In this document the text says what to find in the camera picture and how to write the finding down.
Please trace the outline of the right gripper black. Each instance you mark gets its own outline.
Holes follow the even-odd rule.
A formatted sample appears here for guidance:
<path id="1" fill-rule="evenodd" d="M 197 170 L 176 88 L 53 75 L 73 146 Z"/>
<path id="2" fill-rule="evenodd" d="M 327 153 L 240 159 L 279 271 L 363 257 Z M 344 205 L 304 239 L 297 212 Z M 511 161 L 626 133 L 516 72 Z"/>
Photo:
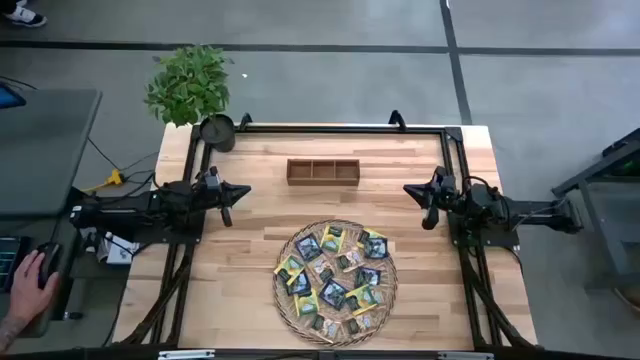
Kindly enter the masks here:
<path id="1" fill-rule="evenodd" d="M 442 166 L 434 170 L 428 182 L 405 184 L 403 190 L 420 206 L 421 226 L 425 230 L 436 227 L 441 211 L 467 213 L 470 209 L 470 190 L 457 190 L 453 185 L 453 176 Z"/>

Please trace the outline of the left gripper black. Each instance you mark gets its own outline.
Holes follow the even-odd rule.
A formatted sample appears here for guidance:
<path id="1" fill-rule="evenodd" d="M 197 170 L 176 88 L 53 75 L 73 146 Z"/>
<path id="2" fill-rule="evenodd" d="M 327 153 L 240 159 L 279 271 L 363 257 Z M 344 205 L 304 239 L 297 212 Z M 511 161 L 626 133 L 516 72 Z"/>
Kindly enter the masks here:
<path id="1" fill-rule="evenodd" d="M 197 182 L 192 186 L 189 210 L 197 212 L 218 209 L 224 226 L 232 227 L 231 208 L 250 191 L 250 185 L 226 182 L 221 178 L 217 167 L 212 166 L 208 170 L 207 182 Z"/>

